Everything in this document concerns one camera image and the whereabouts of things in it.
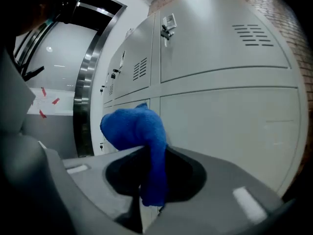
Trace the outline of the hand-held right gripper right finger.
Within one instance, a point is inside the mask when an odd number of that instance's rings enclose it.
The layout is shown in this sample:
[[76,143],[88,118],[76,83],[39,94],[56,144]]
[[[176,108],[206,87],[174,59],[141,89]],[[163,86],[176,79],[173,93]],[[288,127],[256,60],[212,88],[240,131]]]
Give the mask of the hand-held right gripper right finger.
[[284,203],[270,188],[239,166],[171,147],[190,170],[170,164],[173,182],[180,188],[171,195],[149,235],[283,235],[287,232],[294,201]]

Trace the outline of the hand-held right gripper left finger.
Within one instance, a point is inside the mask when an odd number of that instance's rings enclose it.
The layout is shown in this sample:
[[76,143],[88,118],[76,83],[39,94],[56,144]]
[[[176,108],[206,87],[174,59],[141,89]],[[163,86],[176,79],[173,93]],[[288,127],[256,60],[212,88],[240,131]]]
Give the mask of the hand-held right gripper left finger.
[[56,151],[19,134],[0,136],[3,235],[139,235],[139,199],[110,219],[78,188]]

